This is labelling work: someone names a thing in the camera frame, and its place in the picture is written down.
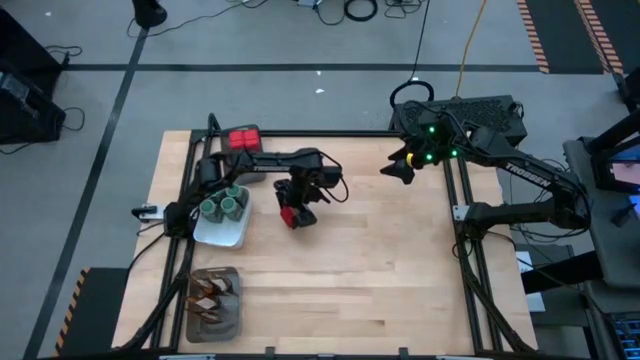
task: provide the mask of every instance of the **floor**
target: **floor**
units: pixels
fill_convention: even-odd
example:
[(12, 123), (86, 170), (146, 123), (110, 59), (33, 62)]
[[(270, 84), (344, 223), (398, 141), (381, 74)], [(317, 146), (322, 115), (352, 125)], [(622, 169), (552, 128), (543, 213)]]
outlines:
[[(327, 20), (340, 16), (342, 2), (325, 3), (322, 11)], [(151, 33), (228, 4), (164, 0), (169, 19)], [(443, 66), (446, 71), (418, 72), (416, 77), (434, 85), (436, 99), (454, 94), (457, 65), (479, 4), (432, 1), (419, 62), (451, 66)], [(41, 316), (38, 325), (44, 335), (42, 346), (38, 352), (32, 344), (29, 354), (52, 354), (80, 269), (129, 264), (139, 227), (129, 210), (147, 197), (165, 130), (204, 128), (209, 112), (223, 127), (255, 123), (267, 129), (385, 129), (391, 116), (388, 95), (409, 76), (407, 64), (414, 60), (422, 20), (419, 14), (404, 20), (379, 14), (364, 24), (347, 20), (327, 27), (309, 9), (291, 1), (271, 1), (255, 10), (240, 7), (150, 37), (138, 48), (142, 50), (138, 63), (143, 65), (247, 66), (234, 71), (215, 66), (174, 67), (179, 71), (140, 66), (134, 73), (135, 63), (127, 72), (136, 45), (136, 39), (125, 33), (133, 15), (130, 0), (0, 0), (0, 5), (41, 44), (82, 46), (84, 53), (72, 64), (117, 65), (79, 67), (62, 75), (54, 101), (63, 108), (84, 109), (87, 123), (81, 132), (64, 132), (56, 143), (0, 157), (4, 189), (0, 234), (7, 245), (0, 253), (0, 281), (9, 290), (0, 296), (0, 323), (11, 324), (0, 330), (0, 359), (24, 356), (65, 242), (73, 237), (70, 232), (79, 233), (75, 251), (66, 252), (73, 254), (66, 277), (49, 291), (50, 297), (55, 295), (49, 302), (52, 316)], [(366, 13), (360, 6), (366, 4), (354, 5), (354, 12)], [(131, 33), (135, 37), (138, 32), (134, 25)], [(626, 114), (609, 75), (536, 71), (515, 0), (489, 1), (468, 63), (516, 65), (511, 67), (514, 72), (506, 66), (490, 68), (495, 72), (471, 66), (475, 70), (465, 74), (460, 95), (511, 94), (521, 101), (529, 136), (520, 148), (537, 157), (563, 161), (564, 140), (598, 134)], [(248, 66), (264, 64), (307, 65), (297, 71)], [(345, 66), (331, 71), (336, 69), (332, 64)], [(406, 91), (402, 97), (422, 99), (425, 94)], [(70, 114), (68, 124), (79, 120)], [(99, 151), (101, 141), (110, 144), (108, 152)], [(102, 168), (94, 166), (96, 154), (106, 155)], [(499, 177), (506, 201), (512, 193), (515, 202), (537, 195), (523, 181), (513, 179), (510, 185), (508, 176)], [(95, 190), (85, 188), (91, 181), (97, 181)], [(88, 207), (84, 218), (77, 212), (79, 205)], [(27, 213), (37, 220), (24, 216)], [(81, 227), (72, 227), (74, 218)], [(592, 246), (588, 236), (570, 243), (578, 253)], [(549, 341), (558, 338), (542, 333)], [(565, 353), (582, 351), (571, 349), (575, 347), (572, 341), (556, 346)]]

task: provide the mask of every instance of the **wooden tabletop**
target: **wooden tabletop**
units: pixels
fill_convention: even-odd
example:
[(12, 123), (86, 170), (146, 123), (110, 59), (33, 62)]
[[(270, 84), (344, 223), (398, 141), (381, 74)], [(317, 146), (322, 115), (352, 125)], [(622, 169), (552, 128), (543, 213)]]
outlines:
[[(150, 203), (177, 199), (189, 136), (164, 134)], [(408, 347), (412, 355), (473, 354), (460, 266), (451, 254), (455, 240), (441, 166), (426, 167), (404, 186), (379, 173), (387, 156), (401, 147), (398, 139), (264, 138), (263, 145), (265, 151), (317, 147), (329, 154), (344, 168), (349, 201), (311, 204), (318, 223), (292, 231), (280, 219), (272, 186), (288, 175), (269, 174), (266, 181), (249, 185), (255, 202), (244, 246), (224, 250), (197, 244), (193, 258), (193, 269), (238, 268), (242, 331), (229, 342), (192, 344), (183, 328), (180, 352), (263, 353), (275, 346), (280, 354), (397, 354), (399, 347)], [(213, 151), (218, 149), (216, 140)], [(476, 201), (502, 202), (495, 169), (470, 164), (469, 176)], [(335, 193), (342, 196), (340, 186)], [(508, 234), (506, 227), (492, 230)], [(136, 252), (161, 231), (144, 233)], [(126, 342), (156, 304), (168, 245), (168, 238), (159, 242), (131, 272), (114, 346)], [(496, 305), (537, 347), (513, 246), (492, 236), (484, 246)], [(483, 342), (490, 349), (479, 302), (478, 307)], [(171, 305), (162, 345), (169, 343), (173, 312)]]

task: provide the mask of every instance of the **black cable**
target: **black cable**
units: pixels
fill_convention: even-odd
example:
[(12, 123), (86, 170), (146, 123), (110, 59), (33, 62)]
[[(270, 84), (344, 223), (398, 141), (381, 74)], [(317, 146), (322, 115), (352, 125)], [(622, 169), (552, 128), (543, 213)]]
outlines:
[(269, 1), (269, 0), (262, 0), (259, 4), (254, 5), (254, 6), (247, 5), (251, 1), (240, 0), (240, 3), (242, 4), (242, 6), (246, 7), (247, 9), (255, 9), (255, 8), (259, 8), (260, 6), (264, 5), (264, 3), (266, 3), (267, 1)]
[(138, 230), (138, 231), (136, 232), (136, 235), (137, 235), (137, 236), (140, 236), (140, 234), (142, 234), (143, 232), (146, 232), (146, 231), (148, 231), (148, 230), (151, 230), (151, 229), (153, 229), (154, 227), (157, 227), (157, 226), (160, 226), (160, 225), (164, 225), (164, 221), (160, 221), (159, 223), (155, 223), (155, 224), (153, 224), (153, 225), (149, 225), (149, 226), (147, 226), (147, 227), (146, 227), (146, 228), (144, 228), (144, 229), (140, 229), (140, 230)]
[(22, 145), (18, 146), (17, 148), (15, 148), (15, 149), (13, 149), (13, 150), (10, 150), (10, 151), (4, 151), (4, 150), (0, 149), (0, 154), (4, 154), (4, 155), (12, 155), (12, 154), (15, 154), (15, 153), (17, 153), (18, 151), (20, 151), (20, 150), (22, 150), (22, 149), (26, 148), (27, 146), (31, 146), (31, 145), (33, 145), (33, 144), (35, 144), (35, 143), (26, 143), (26, 144), (22, 144)]
[(420, 29), (420, 40), (418, 40), (418, 51), (416, 51), (416, 59), (413, 62), (413, 70), (411, 70), (411, 76), (409, 76), (409, 80), (413, 79), (413, 75), (416, 74), (416, 68), (418, 67), (418, 59), (420, 58), (420, 49), (422, 49), (422, 38), (424, 37), (424, 28), (427, 24), (427, 14), (429, 14), (429, 5), (431, 5), (431, 0), (427, 0), (427, 5), (424, 10), (424, 18), (422, 19), (422, 28)]
[(324, 191), (326, 191), (326, 192), (327, 192), (327, 194), (328, 194), (328, 195), (329, 195), (333, 200), (335, 200), (336, 202), (339, 202), (339, 203), (341, 203), (341, 204), (342, 204), (342, 203), (346, 202), (347, 200), (349, 200), (349, 187), (347, 186), (347, 182), (346, 182), (346, 181), (344, 181), (344, 177), (341, 177), (341, 178), (340, 178), (340, 181), (342, 181), (342, 185), (344, 185), (344, 191), (345, 191), (344, 199), (337, 199), (337, 198), (336, 198), (336, 197), (331, 193), (331, 191), (329, 191), (329, 189), (324, 189)]
[[(355, 16), (353, 15), (350, 11), (349, 11), (349, 6), (351, 6), (351, 4), (353, 4), (356, 1), (367, 1), (371, 4), (371, 6), (373, 6), (373, 9), (371, 10), (371, 13), (369, 15), (366, 16)], [(344, 3), (344, 15), (349, 18), (350, 20), (353, 20), (355, 22), (366, 22), (369, 21), (371, 19), (373, 19), (374, 16), (376, 16), (376, 14), (378, 13), (378, 0), (347, 0)]]
[(516, 249), (516, 242), (513, 241), (513, 239), (510, 238), (509, 236), (507, 236), (505, 234), (500, 234), (500, 233), (497, 233), (497, 232), (493, 232), (493, 231), (487, 231), (487, 234), (491, 234), (491, 235), (494, 235), (494, 236), (497, 236), (499, 238), (503, 238), (503, 239), (509, 241), (513, 245), (513, 250)]
[[(408, 14), (413, 14), (420, 10), (423, 1), (424, 0), (416, 0), (416, 2), (414, 2), (414, 0), (385, 0), (384, 2), (385, 5), (387, 5), (387, 10), (385, 10), (384, 16), (389, 19), (406, 19)], [(392, 15), (391, 11), (393, 9), (400, 9), (402, 15)]]
[(135, 265), (136, 261), (138, 261), (138, 259), (142, 256), (142, 254), (144, 254), (147, 250), (151, 249), (151, 247), (153, 247), (153, 245), (157, 244), (158, 241), (160, 241), (160, 239), (162, 239), (162, 237), (165, 234), (162, 233), (160, 235), (158, 235), (157, 238), (155, 238), (152, 242), (150, 242), (147, 246), (145, 246), (139, 253), (138, 255), (136, 255), (133, 260), (131, 261), (131, 264), (129, 265), (129, 268), (127, 269), (127, 278), (129, 278), (129, 273), (131, 273), (131, 269), (133, 269), (133, 265)]
[[(222, 15), (222, 14), (226, 13), (227, 11), (229, 11), (229, 10), (231, 10), (231, 9), (234, 9), (234, 8), (237, 8), (237, 7), (239, 7), (239, 6), (243, 6), (243, 7), (247, 8), (247, 9), (255, 9), (255, 8), (258, 8), (258, 7), (262, 6), (262, 5), (264, 5), (264, 4), (265, 4), (265, 3), (267, 3), (268, 1), (269, 1), (269, 0), (262, 0), (262, 2), (258, 3), (257, 5), (249, 6), (249, 5), (247, 5), (246, 3), (242, 2), (242, 0), (240, 0), (240, 2), (239, 2), (239, 3), (234, 4), (234, 5), (231, 5), (231, 6), (227, 7), (227, 8), (225, 8), (225, 9), (222, 9), (222, 10), (220, 10), (219, 12), (217, 12), (217, 13), (215, 13), (215, 14), (212, 14), (212, 15), (202, 15), (202, 16), (195, 17), (195, 18), (193, 18), (193, 19), (191, 19), (191, 20), (187, 20), (187, 21), (183, 22), (183, 23), (182, 23), (182, 24), (180, 24), (180, 25), (177, 25), (177, 26), (174, 26), (174, 27), (170, 27), (170, 28), (168, 28), (168, 29), (164, 29), (164, 30), (162, 30), (162, 31), (160, 31), (160, 32), (158, 32), (158, 33), (155, 33), (155, 34), (147, 34), (146, 36), (144, 36), (144, 38), (150, 38), (150, 37), (160, 36), (160, 35), (162, 35), (162, 34), (165, 34), (165, 33), (169, 32), (169, 31), (178, 30), (178, 29), (180, 29), (181, 27), (183, 27), (183, 26), (185, 26), (185, 25), (187, 25), (187, 24), (190, 24), (190, 23), (192, 23), (192, 22), (195, 22), (195, 21), (198, 21), (198, 20), (201, 20), (201, 19), (213, 19), (213, 18), (216, 18), (216, 17), (218, 17), (218, 16), (220, 16), (220, 15)], [(130, 31), (131, 31), (131, 25), (133, 25), (133, 22), (134, 22), (134, 21), (135, 21), (135, 19), (131, 19), (131, 22), (129, 23), (129, 26), (127, 27), (127, 36), (128, 36), (128, 37), (130, 37), (130, 38), (133, 38), (133, 39), (137, 39), (137, 38), (138, 38), (138, 36), (136, 36), (136, 35), (131, 35), (131, 33), (130, 33)]]
[(62, 125), (63, 128), (67, 129), (67, 130), (71, 130), (71, 131), (80, 131), (82, 130), (82, 128), (84, 128), (84, 122), (87, 118), (87, 114), (85, 114), (84, 110), (82, 110), (79, 107), (70, 107), (70, 108), (66, 108), (66, 109), (62, 109), (62, 111), (67, 112), (69, 110), (76, 110), (80, 112), (80, 115), (82, 116), (82, 119), (80, 120), (80, 125), (77, 128), (71, 128), (68, 127), (67, 125)]
[[(80, 56), (84, 50), (82, 49), (82, 47), (80, 46), (61, 46), (61, 45), (49, 45), (49, 46), (45, 46), (44, 47), (46, 50), (49, 51), (49, 53), (53, 54), (53, 53), (58, 53), (58, 54), (63, 54), (63, 55), (69, 55), (69, 57), (76, 57), (76, 56)], [(76, 50), (76, 52), (72, 53), (69, 51), (62, 51), (62, 50)]]
[(320, 14), (320, 5), (316, 6), (315, 11), (316, 11), (316, 14), (318, 14), (318, 19), (320, 19), (320, 21), (323, 24), (325, 24), (327, 26), (336, 26), (336, 25), (340, 25), (344, 21), (344, 18), (347, 15), (347, 13), (344, 12), (344, 5), (342, 6), (342, 17), (340, 17), (340, 19), (338, 21), (335, 21), (335, 22), (327, 22), (326, 20), (324, 20), (322, 18), (322, 15)]
[(469, 250), (467, 251), (466, 249), (466, 242), (469, 240), (465, 240), (461, 243), (454, 243), (453, 246), (451, 247), (451, 254), (453, 254), (453, 257), (460, 260), (460, 246), (465, 246), (465, 250), (464, 250), (464, 257), (465, 258), (469, 258), (469, 256), (471, 256), (471, 254), (473, 254), (473, 249), (474, 249), (474, 245), (473, 242), (470, 242), (471, 247), (469, 248)]

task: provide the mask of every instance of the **black stand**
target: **black stand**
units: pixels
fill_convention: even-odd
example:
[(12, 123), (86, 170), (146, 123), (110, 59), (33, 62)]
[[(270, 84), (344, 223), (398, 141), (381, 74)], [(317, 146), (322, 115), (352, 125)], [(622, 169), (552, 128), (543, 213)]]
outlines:
[(574, 285), (588, 280), (602, 279), (602, 269), (598, 255), (595, 251), (590, 251), (536, 270), (526, 271), (521, 277), (525, 294), (533, 294), (560, 287), (558, 282)]
[(141, 28), (149, 29), (167, 20), (167, 10), (157, 0), (133, 0), (133, 8), (136, 24)]

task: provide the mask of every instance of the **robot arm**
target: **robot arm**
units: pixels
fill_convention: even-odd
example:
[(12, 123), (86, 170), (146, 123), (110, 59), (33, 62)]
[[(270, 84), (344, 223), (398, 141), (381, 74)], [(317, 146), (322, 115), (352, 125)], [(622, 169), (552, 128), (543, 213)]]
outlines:
[(394, 163), (381, 169), (385, 175), (411, 183), (415, 169), (437, 165), (444, 159), (464, 155), (466, 160), (485, 167), (504, 169), (553, 196), (540, 203), (491, 206), (473, 203), (454, 208), (456, 222), (472, 239), (481, 239), (498, 224), (551, 222), (565, 229), (589, 226), (587, 198), (575, 174), (513, 148), (498, 132), (474, 124), (461, 124), (447, 112), (425, 112), (415, 124), (401, 124), (405, 146), (389, 156)]
[[(274, 183), (280, 215), (292, 229), (317, 222), (307, 204), (323, 200), (320, 189), (332, 189), (342, 180), (342, 167), (323, 165), (323, 153), (304, 148), (293, 153), (215, 153), (196, 164), (193, 181), (177, 202), (164, 213), (165, 231), (170, 236), (188, 236), (195, 226), (195, 209), (211, 194), (229, 187), (245, 173), (289, 173), (291, 179)], [(230, 170), (222, 175), (222, 163)]]

